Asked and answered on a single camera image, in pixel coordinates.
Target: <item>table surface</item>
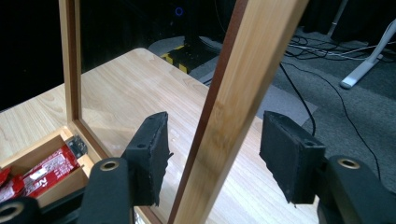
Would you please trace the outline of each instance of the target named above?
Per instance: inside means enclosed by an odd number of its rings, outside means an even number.
[[[204,106],[208,87],[146,49],[135,49],[82,75],[82,117],[114,156],[143,120],[169,115],[171,152],[160,205],[165,221]],[[66,125],[64,85],[0,113],[0,160]],[[314,204],[289,204],[260,158],[262,120],[255,118],[207,223],[318,223]]]

